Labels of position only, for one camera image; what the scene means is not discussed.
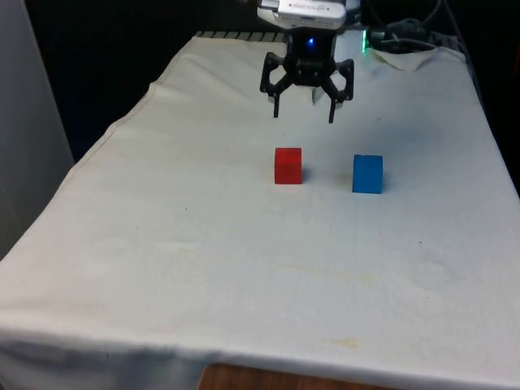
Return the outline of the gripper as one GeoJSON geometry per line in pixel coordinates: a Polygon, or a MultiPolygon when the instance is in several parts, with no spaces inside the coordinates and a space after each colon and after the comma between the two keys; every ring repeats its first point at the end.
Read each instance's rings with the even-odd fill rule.
{"type": "Polygon", "coordinates": [[[332,30],[291,30],[287,33],[287,52],[280,57],[273,52],[265,56],[259,90],[274,101],[273,117],[280,112],[281,94],[292,85],[320,86],[330,98],[328,123],[334,122],[336,105],[353,99],[354,61],[334,60],[336,33],[332,30]],[[275,84],[271,73],[282,67],[284,76],[275,84]],[[332,75],[338,72],[345,80],[338,89],[332,75]]]}

